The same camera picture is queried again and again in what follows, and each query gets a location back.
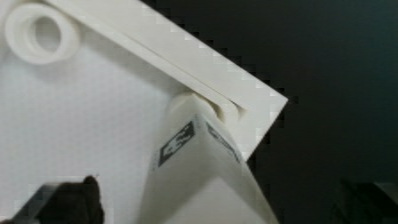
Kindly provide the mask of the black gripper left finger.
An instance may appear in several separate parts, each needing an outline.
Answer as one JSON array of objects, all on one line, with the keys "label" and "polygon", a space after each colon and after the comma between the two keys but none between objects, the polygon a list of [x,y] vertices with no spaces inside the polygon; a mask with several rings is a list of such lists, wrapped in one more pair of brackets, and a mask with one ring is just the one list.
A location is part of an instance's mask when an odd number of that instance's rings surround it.
[{"label": "black gripper left finger", "polygon": [[104,224],[95,178],[86,176],[79,182],[45,183],[10,218],[10,224]]}]

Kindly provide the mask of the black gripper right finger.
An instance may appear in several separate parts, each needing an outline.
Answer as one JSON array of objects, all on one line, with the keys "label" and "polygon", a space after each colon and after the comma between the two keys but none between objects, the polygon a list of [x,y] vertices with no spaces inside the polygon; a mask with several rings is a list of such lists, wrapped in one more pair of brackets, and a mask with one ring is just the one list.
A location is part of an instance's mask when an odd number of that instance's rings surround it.
[{"label": "black gripper right finger", "polygon": [[339,181],[330,224],[398,224],[398,184]]}]

